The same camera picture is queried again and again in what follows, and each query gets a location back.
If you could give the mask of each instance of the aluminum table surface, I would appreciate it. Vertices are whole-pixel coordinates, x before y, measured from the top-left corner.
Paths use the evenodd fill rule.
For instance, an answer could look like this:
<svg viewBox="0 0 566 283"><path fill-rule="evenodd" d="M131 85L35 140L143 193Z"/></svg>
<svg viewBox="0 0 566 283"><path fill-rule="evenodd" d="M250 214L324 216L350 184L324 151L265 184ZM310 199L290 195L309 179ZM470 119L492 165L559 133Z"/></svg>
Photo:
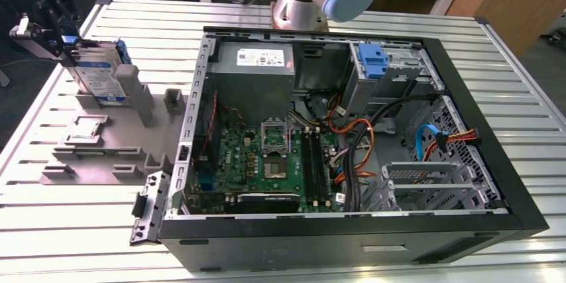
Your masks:
<svg viewBox="0 0 566 283"><path fill-rule="evenodd" d="M114 0L83 25L94 40L126 41L154 93L190 92L206 25L266 27L270 8ZM551 224L452 264L278 272L190 273L163 245L130 247L130 215L141 186L45 186L51 150L77 110L78 85L57 67L0 154L0 282L515 282L566 281L566 125L489 26L473 18L365 13L332 31L442 40L481 110Z"/></svg>

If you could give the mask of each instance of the orange wire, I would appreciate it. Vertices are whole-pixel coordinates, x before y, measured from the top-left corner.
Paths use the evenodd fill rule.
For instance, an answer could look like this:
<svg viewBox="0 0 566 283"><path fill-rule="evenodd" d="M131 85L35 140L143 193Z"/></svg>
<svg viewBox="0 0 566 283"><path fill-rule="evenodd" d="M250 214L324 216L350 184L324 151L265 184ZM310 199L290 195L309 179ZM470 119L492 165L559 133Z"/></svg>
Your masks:
<svg viewBox="0 0 566 283"><path fill-rule="evenodd" d="M469 137L461 137L461 138L456 138L456 139L449 139L449 142L458 142L458 141L473 141L476 139L476 135L469 136ZM424 161L428 161L430 155L433 154L434 149L438 147L437 141L434 141L429 147L426 148L425 151L425 156L424 156Z"/></svg>
<svg viewBox="0 0 566 283"><path fill-rule="evenodd" d="M338 108L338 105L340 105L340 100L341 100L341 96L338 95L333 95L333 97L330 98L330 100L329 100L329 103L330 102L333 102L334 101L334 98L338 98L338 100L337 100L337 105L334 106L334 108L329 111L329 115L326 116L328 118L329 118L329 127L330 127L330 129L332 129L332 131L333 132L336 132L336 133L338 133L338 134L345 134L345 133L348 133L349 131L352 131L353 129L354 129L354 127L360 124L360 123L364 123L364 124L366 124L368 125L368 127L369 127L369 130L370 130L370 136L372 136L372 143L370 143L370 148L369 148L369 151L368 151L368 153L366 153L366 155L365 155L365 157L364 157L364 159L362 159L362 161L356 165L356 170L358 171L360 169L362 169L364 167L365 167L365 165L368 164L368 162L369 162L369 159L370 159L370 154L372 154L372 151L373 151L373 149L374 149L374 143L376 143L376 134L374 134L374 127L373 127L373 125L372 125L372 122L368 120L368 119L357 119L357 120L354 120L354 121L352 121L348 125L346 125L346 127L344 127L344 128L337 128L336 126L334 126L334 124L333 124L333 121L332 121L332 116L333 116L333 114L334 114L334 111L337 110L337 108ZM334 179L334 182L337 182L340 179L346 179L346 175L345 175L345 173L342 172L340 175L338 175L338 177Z"/></svg>

